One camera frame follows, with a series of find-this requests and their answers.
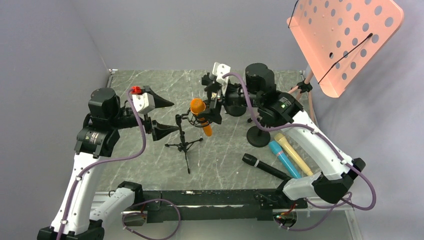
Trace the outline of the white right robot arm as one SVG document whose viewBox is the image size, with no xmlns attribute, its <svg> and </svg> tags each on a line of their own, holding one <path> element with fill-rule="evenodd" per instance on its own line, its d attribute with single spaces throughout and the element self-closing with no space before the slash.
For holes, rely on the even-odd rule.
<svg viewBox="0 0 424 240">
<path fill-rule="evenodd" d="M 281 131 L 293 139 L 315 161 L 319 173 L 290 177 L 276 193 L 276 202 L 288 208 L 295 200 L 319 197 L 330 204 L 345 199 L 357 177 L 362 176 L 365 162 L 352 158 L 336 147 L 314 124 L 303 106 L 288 92 L 277 89 L 275 74 L 263 63 L 252 63 L 245 76 L 231 83 L 233 72 L 216 62 L 211 72 L 201 78 L 208 106 L 199 116 L 209 122 L 222 122 L 221 109 L 232 107 L 258 114 L 255 126 L 263 132 Z"/>
</svg>

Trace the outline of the cream yellow microphone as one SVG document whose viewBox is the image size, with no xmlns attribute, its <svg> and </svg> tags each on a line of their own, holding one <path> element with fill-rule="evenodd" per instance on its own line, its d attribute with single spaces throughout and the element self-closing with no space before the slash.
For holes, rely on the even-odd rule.
<svg viewBox="0 0 424 240">
<path fill-rule="evenodd" d="M 274 140 L 282 147 L 282 149 L 291 157 L 291 159 L 307 176 L 312 176 L 314 174 L 310 167 L 295 151 L 295 149 L 292 147 L 292 145 L 288 142 L 287 138 L 282 133 L 277 133 L 274 136 Z"/>
</svg>

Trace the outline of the blue microphone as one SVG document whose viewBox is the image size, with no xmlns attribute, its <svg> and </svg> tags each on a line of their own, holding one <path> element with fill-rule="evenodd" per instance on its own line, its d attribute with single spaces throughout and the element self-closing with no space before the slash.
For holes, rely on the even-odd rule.
<svg viewBox="0 0 424 240">
<path fill-rule="evenodd" d="M 285 155 L 282 147 L 275 140 L 269 142 L 268 147 L 270 148 L 272 153 L 279 159 L 279 161 L 283 164 L 283 166 L 287 169 L 291 177 L 295 179 L 300 179 L 302 177 L 300 173 L 298 172 L 298 170 L 291 163 L 289 158 Z"/>
</svg>

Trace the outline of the black shock-mount round stand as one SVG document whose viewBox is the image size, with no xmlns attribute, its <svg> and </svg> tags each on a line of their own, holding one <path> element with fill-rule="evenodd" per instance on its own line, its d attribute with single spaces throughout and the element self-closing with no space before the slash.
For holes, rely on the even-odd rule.
<svg viewBox="0 0 424 240">
<path fill-rule="evenodd" d="M 232 117 L 241 117 L 247 111 L 246 106 L 237 106 L 237 105 L 225 105 L 224 109 L 225 109 L 225 112 Z"/>
</svg>

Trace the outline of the black round-base clip stand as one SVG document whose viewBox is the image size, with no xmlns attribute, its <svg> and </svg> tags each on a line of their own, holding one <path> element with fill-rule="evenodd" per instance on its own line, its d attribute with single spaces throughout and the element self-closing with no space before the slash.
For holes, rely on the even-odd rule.
<svg viewBox="0 0 424 240">
<path fill-rule="evenodd" d="M 250 127 L 246 133 L 246 139 L 250 145 L 256 148 L 263 148 L 271 141 L 271 134 L 259 129 L 256 125 Z"/>
</svg>

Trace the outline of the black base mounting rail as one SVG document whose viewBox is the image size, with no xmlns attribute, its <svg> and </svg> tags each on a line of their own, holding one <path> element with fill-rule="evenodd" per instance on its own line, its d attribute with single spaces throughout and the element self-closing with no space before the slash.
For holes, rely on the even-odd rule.
<svg viewBox="0 0 424 240">
<path fill-rule="evenodd" d="M 145 190 L 144 201 L 125 209 L 125 213 L 146 214 L 148 223 L 256 219 L 271 221 L 288 210 L 305 210 L 305 200 L 292 201 L 275 189 L 227 190 Z"/>
</svg>

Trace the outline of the pink perforated music stand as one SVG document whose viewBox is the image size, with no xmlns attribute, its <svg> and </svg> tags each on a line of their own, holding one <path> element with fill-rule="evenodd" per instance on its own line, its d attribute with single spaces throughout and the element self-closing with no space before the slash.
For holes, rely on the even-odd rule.
<svg viewBox="0 0 424 240">
<path fill-rule="evenodd" d="M 298 0 L 287 19 L 311 72 L 291 91 L 338 98 L 373 56 L 399 30 L 403 9 L 393 0 Z"/>
</svg>

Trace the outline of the black round-base tall stand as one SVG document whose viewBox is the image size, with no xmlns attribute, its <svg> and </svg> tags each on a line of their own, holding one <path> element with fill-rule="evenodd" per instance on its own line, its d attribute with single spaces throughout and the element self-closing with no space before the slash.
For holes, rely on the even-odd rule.
<svg viewBox="0 0 424 240">
<path fill-rule="evenodd" d="M 222 85 L 217 82 L 217 77 L 210 72 L 201 78 L 201 85 L 204 86 L 204 91 L 209 101 L 212 99 L 213 93 L 217 94 L 222 88 Z"/>
</svg>

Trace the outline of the black microphone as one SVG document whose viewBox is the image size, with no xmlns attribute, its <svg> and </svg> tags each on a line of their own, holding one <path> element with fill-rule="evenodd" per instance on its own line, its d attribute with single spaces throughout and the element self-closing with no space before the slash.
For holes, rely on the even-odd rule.
<svg viewBox="0 0 424 240">
<path fill-rule="evenodd" d="M 265 162 L 259 160 L 251 154 L 245 153 L 242 157 L 242 161 L 248 164 L 249 166 L 258 168 L 280 180 L 288 181 L 291 179 L 291 177 L 289 177 L 286 173 L 274 168 L 273 166 L 266 164 Z"/>
</svg>

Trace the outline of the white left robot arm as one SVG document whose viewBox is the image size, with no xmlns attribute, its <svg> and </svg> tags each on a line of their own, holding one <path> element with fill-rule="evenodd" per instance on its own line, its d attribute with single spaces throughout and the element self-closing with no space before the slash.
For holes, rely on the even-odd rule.
<svg viewBox="0 0 424 240">
<path fill-rule="evenodd" d="M 173 106 L 157 95 L 149 86 L 133 86 L 127 100 L 110 87 L 92 92 L 89 113 L 76 137 L 74 160 L 61 206 L 51 224 L 39 230 L 39 240 L 101 240 L 106 227 L 124 210 L 137 210 L 147 203 L 142 185 L 124 181 L 99 207 L 93 200 L 101 174 L 107 163 L 114 162 L 112 153 L 119 131 L 137 127 L 142 146 L 150 134 L 158 141 L 177 130 L 176 126 L 160 124 L 149 117 L 149 112 Z"/>
</svg>

